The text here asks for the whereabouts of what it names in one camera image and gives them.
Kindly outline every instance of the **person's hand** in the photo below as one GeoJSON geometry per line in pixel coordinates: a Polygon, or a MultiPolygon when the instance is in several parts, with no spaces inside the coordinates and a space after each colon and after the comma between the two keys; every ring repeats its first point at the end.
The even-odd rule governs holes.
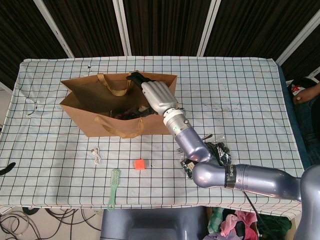
{"type": "Polygon", "coordinates": [[[309,87],[307,89],[302,90],[301,92],[299,92],[297,95],[293,97],[292,99],[293,103],[297,105],[297,104],[303,104],[305,102],[310,101],[311,99],[319,95],[318,88],[319,87],[317,86],[313,86],[313,87],[309,87]]]}

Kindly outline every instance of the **silver robot arm segment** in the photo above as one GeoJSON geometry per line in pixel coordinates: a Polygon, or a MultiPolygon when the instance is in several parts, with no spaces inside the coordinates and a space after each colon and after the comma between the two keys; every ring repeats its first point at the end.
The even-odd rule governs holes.
{"type": "Polygon", "coordinates": [[[272,198],[302,202],[302,217],[295,240],[317,240],[320,236],[320,165],[308,168],[301,179],[275,168],[246,164],[218,166],[194,128],[177,109],[177,100],[162,82],[143,81],[142,92],[151,107],[164,117],[164,124],[184,152],[199,162],[192,178],[201,188],[230,188],[272,198]]]}

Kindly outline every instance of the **orange cube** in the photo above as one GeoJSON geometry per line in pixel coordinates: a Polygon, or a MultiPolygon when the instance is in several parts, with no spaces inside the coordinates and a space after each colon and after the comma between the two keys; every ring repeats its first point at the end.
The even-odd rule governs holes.
{"type": "Polygon", "coordinates": [[[134,161],[134,168],[135,170],[143,170],[145,169],[145,160],[137,159],[134,161]]]}

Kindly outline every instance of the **black grid line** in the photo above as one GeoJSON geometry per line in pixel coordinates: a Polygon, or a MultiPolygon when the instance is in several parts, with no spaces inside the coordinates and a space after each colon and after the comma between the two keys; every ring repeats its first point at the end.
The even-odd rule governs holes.
{"type": "MultiPolygon", "coordinates": [[[[68,94],[61,81],[134,70],[178,75],[175,96],[202,137],[224,135],[232,161],[273,167],[300,177],[303,167],[292,136],[278,67],[272,59],[239,57],[117,56],[27,59],[0,135],[0,205],[105,208],[113,168],[121,170],[117,208],[221,206],[250,211],[241,192],[198,188],[185,178],[170,135],[132,139],[88,138],[62,110],[68,94]],[[95,165],[91,149],[100,148],[95,165]],[[147,168],[134,169],[145,159],[147,168]]],[[[249,194],[258,211],[290,218],[301,206],[249,194]]]]}

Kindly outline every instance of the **pink cloth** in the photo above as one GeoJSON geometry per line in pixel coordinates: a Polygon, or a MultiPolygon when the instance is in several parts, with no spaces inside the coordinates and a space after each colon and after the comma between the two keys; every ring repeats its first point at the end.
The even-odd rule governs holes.
{"type": "Polygon", "coordinates": [[[235,211],[235,215],[229,214],[226,216],[225,221],[221,223],[221,236],[226,237],[231,231],[236,231],[234,228],[237,222],[242,221],[245,225],[245,238],[244,240],[258,240],[256,232],[250,228],[251,224],[257,221],[257,216],[254,212],[235,211]]]}

